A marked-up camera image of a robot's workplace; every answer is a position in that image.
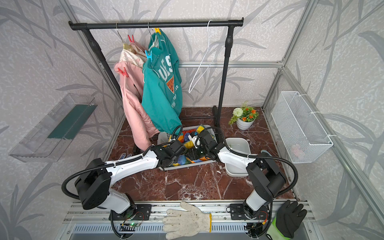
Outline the rainbow striped jacket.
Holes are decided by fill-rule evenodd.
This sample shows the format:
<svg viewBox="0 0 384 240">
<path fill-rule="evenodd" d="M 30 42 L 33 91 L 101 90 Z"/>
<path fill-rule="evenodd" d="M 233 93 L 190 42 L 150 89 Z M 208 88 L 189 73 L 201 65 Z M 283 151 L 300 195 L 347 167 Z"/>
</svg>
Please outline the rainbow striped jacket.
<svg viewBox="0 0 384 240">
<path fill-rule="evenodd" d="M 184 146 L 187 148 L 187 151 L 185 154 L 179 156 L 175 163 L 173 163 L 172 167 L 181 167 L 181 166 L 188 166 L 188 165 L 197 165 L 201 163 L 209 162 L 210 159 L 206 157 L 206 154 L 203 151 L 202 147 L 196 147 L 194 145 L 194 142 L 191 141 L 194 137 L 197 137 L 198 134 L 210 127 L 209 125 L 199 125 L 194 127 L 186 127 L 183 128 L 182 133 L 178 137 L 178 140 L 184 144 Z"/>
</svg>

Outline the teal green jacket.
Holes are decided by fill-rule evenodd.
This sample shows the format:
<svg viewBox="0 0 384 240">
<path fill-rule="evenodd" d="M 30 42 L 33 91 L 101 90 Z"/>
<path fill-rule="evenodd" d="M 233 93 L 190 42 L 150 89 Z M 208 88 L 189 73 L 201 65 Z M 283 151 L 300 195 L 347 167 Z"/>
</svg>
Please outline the teal green jacket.
<svg viewBox="0 0 384 240">
<path fill-rule="evenodd" d="M 152 52 L 153 61 L 147 59 L 143 65 L 142 106 L 160 132 L 171 134 L 181 125 L 182 78 L 177 52 L 168 36 L 161 32 L 161 35 L 152 34 L 147 51 Z"/>
</svg>

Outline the white hanger of rainbow jacket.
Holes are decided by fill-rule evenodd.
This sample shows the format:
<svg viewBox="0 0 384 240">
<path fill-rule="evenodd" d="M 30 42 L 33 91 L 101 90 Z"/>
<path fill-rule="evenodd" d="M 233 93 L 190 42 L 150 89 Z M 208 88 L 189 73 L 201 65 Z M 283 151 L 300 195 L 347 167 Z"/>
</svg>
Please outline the white hanger of rainbow jacket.
<svg viewBox="0 0 384 240">
<path fill-rule="evenodd" d="M 206 69 L 201 73 L 201 75 L 196 79 L 197 74 L 199 73 L 199 70 L 201 69 L 204 60 L 205 60 L 206 57 L 207 57 L 207 54 L 208 54 L 208 53 L 210 52 L 210 50 L 211 50 L 211 33 L 210 33 L 210 27 L 211 27 L 211 23 L 212 23 L 212 22 L 213 22 L 213 20 L 209 20 L 208 23 L 207 23 L 207 35 L 208 35 L 207 50 L 206 50 L 205 54 L 203 55 L 202 60 L 201 60 L 201 62 L 199 63 L 199 66 L 198 66 L 198 68 L 197 68 L 197 70 L 196 70 L 196 72 L 195 72 L 195 74 L 194 74 L 194 76 L 193 76 L 193 79 L 192 79 L 191 83 L 190 83 L 190 86 L 189 86 L 189 89 L 188 89 L 188 93 L 189 93 L 189 94 L 194 90 L 194 88 L 196 87 L 196 85 L 199 83 L 200 79 L 204 76 L 204 74 L 207 72 L 207 70 L 209 69 L 209 67 L 211 66 L 211 64 L 212 64 L 212 62 L 213 62 L 213 61 L 211 61 L 211 62 L 209 63 L 209 65 L 207 66 L 207 68 L 206 68 Z"/>
</svg>

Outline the blue clothespin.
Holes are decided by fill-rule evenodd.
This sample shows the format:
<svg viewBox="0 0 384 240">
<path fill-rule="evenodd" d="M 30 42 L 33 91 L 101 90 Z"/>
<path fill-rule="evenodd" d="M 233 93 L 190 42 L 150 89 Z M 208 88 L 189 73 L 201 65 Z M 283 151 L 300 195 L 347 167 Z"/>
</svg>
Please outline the blue clothespin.
<svg viewBox="0 0 384 240">
<path fill-rule="evenodd" d="M 146 54 L 146 58 L 152 62 L 153 61 L 152 52 L 145 50 L 145 54 Z"/>
</svg>

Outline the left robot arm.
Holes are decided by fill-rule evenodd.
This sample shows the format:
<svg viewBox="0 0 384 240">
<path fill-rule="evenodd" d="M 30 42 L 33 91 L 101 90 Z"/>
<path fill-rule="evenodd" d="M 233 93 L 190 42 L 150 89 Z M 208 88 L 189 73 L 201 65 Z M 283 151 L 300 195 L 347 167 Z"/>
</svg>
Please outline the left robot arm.
<svg viewBox="0 0 384 240">
<path fill-rule="evenodd" d="M 127 194 L 113 189 L 113 185 L 128 176 L 155 168 L 171 167 L 187 149 L 178 140 L 182 133 L 179 125 L 171 134 L 171 141 L 151 145 L 143 153 L 118 161 L 103 162 L 95 159 L 83 171 L 77 172 L 62 183 L 62 192 L 70 198 L 80 200 L 85 210 L 102 208 L 131 218 L 137 213 L 134 201 Z"/>
</svg>

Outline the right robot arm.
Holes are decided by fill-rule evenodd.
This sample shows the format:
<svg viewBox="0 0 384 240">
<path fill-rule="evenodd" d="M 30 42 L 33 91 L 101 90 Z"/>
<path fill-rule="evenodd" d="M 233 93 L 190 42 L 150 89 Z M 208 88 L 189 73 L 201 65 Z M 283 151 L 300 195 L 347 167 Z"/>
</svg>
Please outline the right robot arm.
<svg viewBox="0 0 384 240">
<path fill-rule="evenodd" d="M 232 165 L 247 172 L 254 190 L 243 202 L 245 215 L 248 219 L 255 219 L 260 209 L 273 202 L 273 200 L 290 191 L 298 182 L 299 173 L 295 165 L 285 159 L 268 154 L 246 154 L 238 152 L 227 144 L 226 139 L 216 141 L 209 133 L 210 127 L 197 135 L 197 147 L 203 149 L 207 159 Z M 294 172 L 294 179 L 287 188 L 285 174 L 276 164 L 279 161 L 288 165 Z"/>
</svg>

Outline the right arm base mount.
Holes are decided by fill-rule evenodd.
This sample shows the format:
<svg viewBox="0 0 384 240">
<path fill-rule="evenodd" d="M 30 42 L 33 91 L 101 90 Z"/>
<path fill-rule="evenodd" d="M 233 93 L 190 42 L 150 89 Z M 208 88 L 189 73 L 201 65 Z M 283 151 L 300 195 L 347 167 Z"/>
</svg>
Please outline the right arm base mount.
<svg viewBox="0 0 384 240">
<path fill-rule="evenodd" d="M 269 217 L 269 207 L 262 206 L 258 211 L 246 207 L 245 204 L 230 204 L 226 208 L 227 213 L 231 215 L 231 220 L 256 220 L 266 221 Z"/>
</svg>

